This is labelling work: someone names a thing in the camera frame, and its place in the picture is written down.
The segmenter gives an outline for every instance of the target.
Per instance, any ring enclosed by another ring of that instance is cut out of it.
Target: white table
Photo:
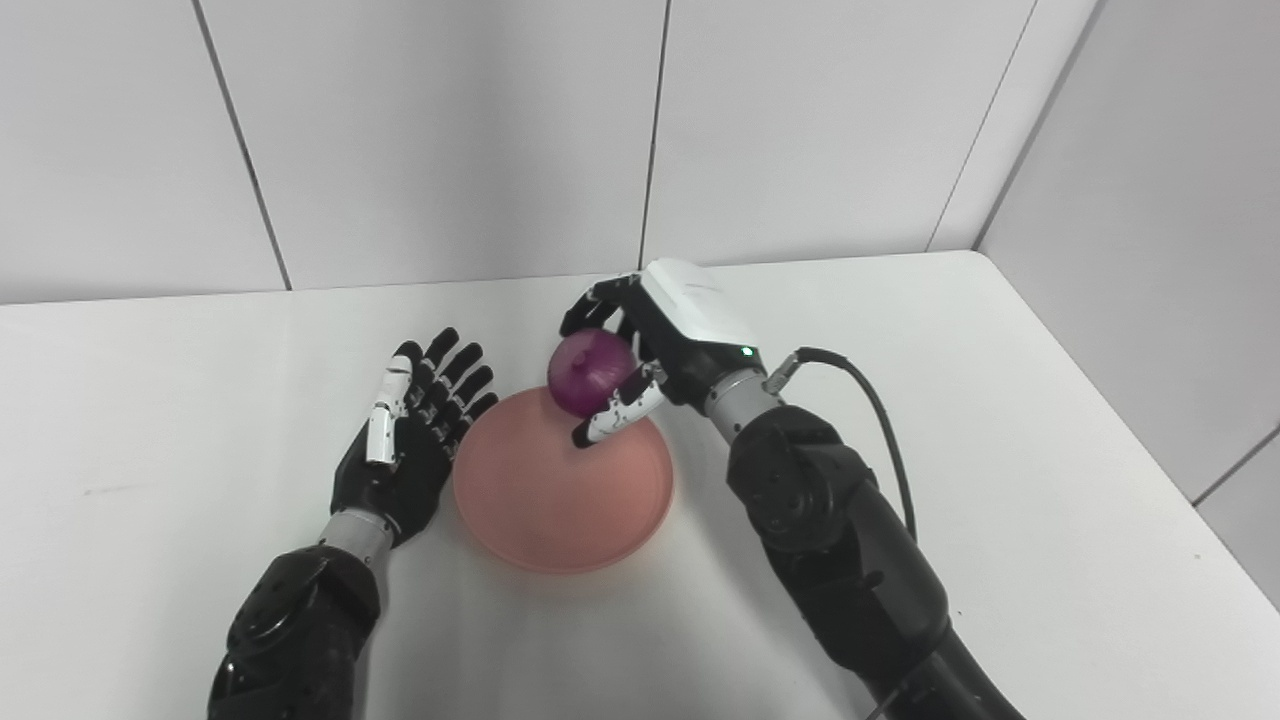
[[[955,624],[1028,719],[1274,719],[1280,615],[986,259],[716,270],[767,363],[879,388]],[[388,352],[456,324],[539,384],[589,278],[0,307],[5,715],[201,716],[227,624],[325,521]],[[888,478],[858,388],[787,392]],[[392,557],[371,719],[861,717],[769,573],[705,421],[658,416],[675,505],[573,578],[488,556],[449,500]],[[892,491],[887,491],[896,502]]]

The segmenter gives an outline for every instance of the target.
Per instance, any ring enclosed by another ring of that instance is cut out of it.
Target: onion
[[[636,368],[621,337],[596,328],[561,341],[547,365],[547,387],[562,410],[590,418]]]

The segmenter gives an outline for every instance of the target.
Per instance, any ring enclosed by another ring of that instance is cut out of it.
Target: black arm joint
[[[780,406],[733,439],[728,486],[765,547],[815,552],[845,534],[845,506],[872,471],[826,420]]]
[[[351,669],[380,612],[374,573],[355,556],[314,546],[276,557],[232,621],[210,717],[349,708]]]

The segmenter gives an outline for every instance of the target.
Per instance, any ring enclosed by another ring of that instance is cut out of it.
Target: fingertip
[[[422,361],[422,346],[412,340],[406,340],[399,347],[396,348],[396,355],[408,357],[410,363],[417,365]]]

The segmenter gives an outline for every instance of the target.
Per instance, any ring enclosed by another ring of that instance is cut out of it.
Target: white robotic hand
[[[579,447],[635,423],[663,397],[710,418],[727,439],[782,402],[764,392],[754,333],[703,268],[663,258],[640,273],[595,283],[564,314],[561,334],[600,328],[618,313],[617,333],[632,343],[641,365],[575,429]]]

